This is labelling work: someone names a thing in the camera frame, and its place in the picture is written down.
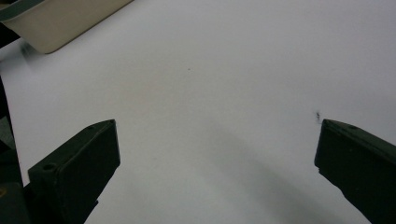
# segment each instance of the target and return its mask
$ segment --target black mechanical part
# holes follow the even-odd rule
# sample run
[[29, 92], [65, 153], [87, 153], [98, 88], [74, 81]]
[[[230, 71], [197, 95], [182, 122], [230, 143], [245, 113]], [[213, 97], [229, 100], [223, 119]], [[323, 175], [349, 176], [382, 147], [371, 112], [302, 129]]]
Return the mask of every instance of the black mechanical part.
[[[15, 149], [14, 134], [12, 132], [11, 117], [8, 111], [6, 92], [4, 91], [3, 81], [1, 78], [0, 135], [0, 183], [19, 183], [23, 186], [18, 153]], [[4, 139], [8, 139], [12, 144], [4, 141]]]
[[[82, 224], [119, 166], [116, 121], [93, 124], [29, 169], [26, 187], [5, 186], [13, 197], [0, 197], [0, 211], [7, 207], [0, 223]], [[17, 219], [21, 215], [28, 218]]]
[[[0, 4], [8, 5], [16, 1], [17, 0], [0, 0]], [[0, 34], [0, 48], [20, 38], [17, 34], [15, 34], [15, 32], [8, 29], [3, 23], [0, 23]]]
[[335, 120], [322, 122], [315, 165], [372, 223], [396, 223], [396, 147]]

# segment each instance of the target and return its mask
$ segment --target small dark speck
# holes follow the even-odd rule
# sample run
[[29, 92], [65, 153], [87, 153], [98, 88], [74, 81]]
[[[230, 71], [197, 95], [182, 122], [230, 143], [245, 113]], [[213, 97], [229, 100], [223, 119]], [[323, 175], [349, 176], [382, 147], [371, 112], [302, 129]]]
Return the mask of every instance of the small dark speck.
[[321, 121], [320, 121], [320, 111], [317, 110], [317, 112], [315, 112], [315, 115], [317, 116], [317, 123], [318, 123], [318, 124], [321, 124]]

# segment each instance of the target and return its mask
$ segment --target screw hole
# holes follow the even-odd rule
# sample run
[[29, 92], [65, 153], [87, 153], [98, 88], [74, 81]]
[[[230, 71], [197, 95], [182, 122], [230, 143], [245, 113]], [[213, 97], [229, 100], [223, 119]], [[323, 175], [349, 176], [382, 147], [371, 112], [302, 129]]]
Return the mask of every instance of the screw hole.
[[55, 164], [55, 163], [50, 163], [50, 164], [45, 165], [45, 166], [43, 167], [43, 169], [44, 169], [45, 171], [50, 171], [50, 170], [54, 170], [55, 167], [56, 167], [56, 164]]

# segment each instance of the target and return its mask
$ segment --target white container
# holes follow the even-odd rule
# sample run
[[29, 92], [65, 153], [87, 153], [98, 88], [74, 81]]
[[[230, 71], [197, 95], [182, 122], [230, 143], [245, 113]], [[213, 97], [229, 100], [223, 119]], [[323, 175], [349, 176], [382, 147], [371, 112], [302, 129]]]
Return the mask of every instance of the white container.
[[19, 0], [0, 21], [33, 48], [51, 53], [133, 0]]

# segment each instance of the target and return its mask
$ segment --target white surface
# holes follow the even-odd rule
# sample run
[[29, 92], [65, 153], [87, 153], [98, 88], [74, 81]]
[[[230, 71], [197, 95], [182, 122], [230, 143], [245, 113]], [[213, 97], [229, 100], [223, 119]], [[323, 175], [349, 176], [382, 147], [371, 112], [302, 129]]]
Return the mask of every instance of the white surface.
[[136, 0], [64, 48], [0, 50], [29, 167], [118, 123], [87, 223], [368, 223], [318, 173], [322, 118], [396, 144], [396, 2]]

